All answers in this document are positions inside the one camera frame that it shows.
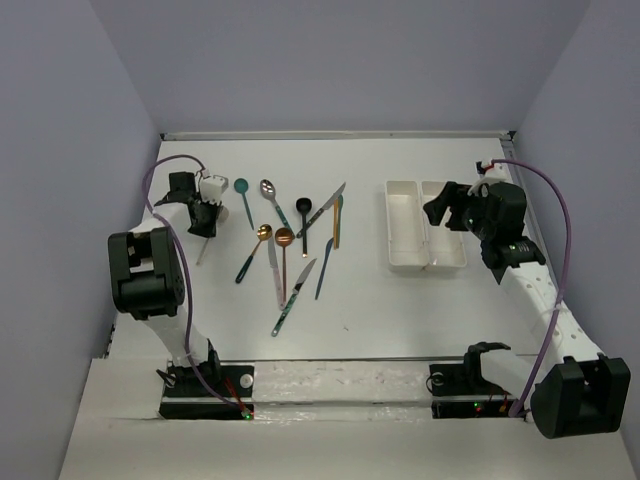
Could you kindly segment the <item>beige plastic spoon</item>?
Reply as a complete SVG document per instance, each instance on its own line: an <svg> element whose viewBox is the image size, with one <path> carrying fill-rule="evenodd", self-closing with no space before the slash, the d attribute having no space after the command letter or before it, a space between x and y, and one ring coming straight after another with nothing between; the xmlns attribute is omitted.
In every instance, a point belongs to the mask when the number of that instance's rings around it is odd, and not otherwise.
<svg viewBox="0 0 640 480"><path fill-rule="evenodd" d="M226 220L228 219L228 217L229 217L228 208L226 206L222 206L221 209L219 210L219 215L218 215L217 220L216 220L216 225L219 226L219 225L224 224L226 222ZM199 253L198 259L196 261L196 265L197 266L200 266L203 263L203 260L204 260L204 258L206 256L207 248L208 248L211 240L212 240L212 238L207 238L204 241L204 244L203 244L202 249L201 249L201 251Z"/></svg>

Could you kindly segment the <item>teal plastic spoon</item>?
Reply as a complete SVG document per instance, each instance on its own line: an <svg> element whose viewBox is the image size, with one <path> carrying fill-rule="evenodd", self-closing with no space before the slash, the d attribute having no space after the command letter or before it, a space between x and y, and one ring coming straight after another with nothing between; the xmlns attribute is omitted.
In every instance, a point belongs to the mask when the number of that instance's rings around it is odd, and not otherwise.
<svg viewBox="0 0 640 480"><path fill-rule="evenodd" d="M254 229L254 221L252 218L252 213L251 213L251 209L249 206L249 202L247 199L247 192L249 190L249 184L248 181L245 178L237 178L234 181L234 190L242 197L242 201L243 201L243 205L244 205L244 209L245 209L245 213L247 215L247 219L249 222L249 225L252 229Z"/></svg>

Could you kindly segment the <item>gold spoon teal handle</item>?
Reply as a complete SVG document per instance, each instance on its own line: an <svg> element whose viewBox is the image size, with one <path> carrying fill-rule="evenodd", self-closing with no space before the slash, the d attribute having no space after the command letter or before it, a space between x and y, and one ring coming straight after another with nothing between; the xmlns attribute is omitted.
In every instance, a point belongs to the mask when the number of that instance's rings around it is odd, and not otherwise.
<svg viewBox="0 0 640 480"><path fill-rule="evenodd" d="M254 257L258 251L258 249L260 248L260 246L267 242L273 234L273 229L271 227L270 224L262 224L258 230L256 231L256 236L258 238L257 244L255 245L255 247L253 248L253 250L251 251L251 253L249 254L249 256L247 257L246 261L244 262L244 264L242 265L240 271L238 272L238 274L235 277L235 283L236 284L240 284L243 279L246 276L246 273L248 272Z"/></svg>

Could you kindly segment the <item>black spoon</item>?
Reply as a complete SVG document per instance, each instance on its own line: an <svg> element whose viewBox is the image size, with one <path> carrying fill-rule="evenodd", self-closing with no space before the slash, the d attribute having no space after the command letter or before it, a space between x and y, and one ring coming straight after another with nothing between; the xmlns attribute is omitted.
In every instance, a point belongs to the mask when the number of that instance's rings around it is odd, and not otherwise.
<svg viewBox="0 0 640 480"><path fill-rule="evenodd" d="M306 258L308 256L308 247L307 247L307 236L306 236L306 225L307 225L307 216L312 209L312 201L308 197L301 197L296 200L296 210L301 216L301 230L299 231L298 237L302 240L302 257Z"/></svg>

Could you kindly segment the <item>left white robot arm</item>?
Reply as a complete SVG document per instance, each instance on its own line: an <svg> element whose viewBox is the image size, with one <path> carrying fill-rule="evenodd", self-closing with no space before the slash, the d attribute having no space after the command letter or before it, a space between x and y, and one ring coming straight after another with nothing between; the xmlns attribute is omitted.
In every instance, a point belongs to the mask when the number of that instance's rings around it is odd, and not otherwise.
<svg viewBox="0 0 640 480"><path fill-rule="evenodd" d="M209 395L222 380L218 354L193 323L193 291L186 253L176 227L209 240L223 211L227 178L207 171L169 175L169 191L151 205L150 217L108 238L112 298L116 309L142 322L163 343L172 366L171 386L188 383Z"/></svg>

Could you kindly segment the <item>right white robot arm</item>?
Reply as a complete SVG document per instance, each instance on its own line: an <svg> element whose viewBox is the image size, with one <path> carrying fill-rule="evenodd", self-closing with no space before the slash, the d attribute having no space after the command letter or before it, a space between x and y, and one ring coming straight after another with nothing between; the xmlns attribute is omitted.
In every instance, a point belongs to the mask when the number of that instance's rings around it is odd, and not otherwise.
<svg viewBox="0 0 640 480"><path fill-rule="evenodd" d="M531 417L548 439L611 433L619 429L631 372L581 331L559 298L546 259L524 233L527 199L514 184L476 186L448 181L423 210L430 225L467 231L480 241L481 257L540 342L534 362L507 344L472 344L459 363L433 364L429 389L434 411L454 396L502 396L502 415Z"/></svg>

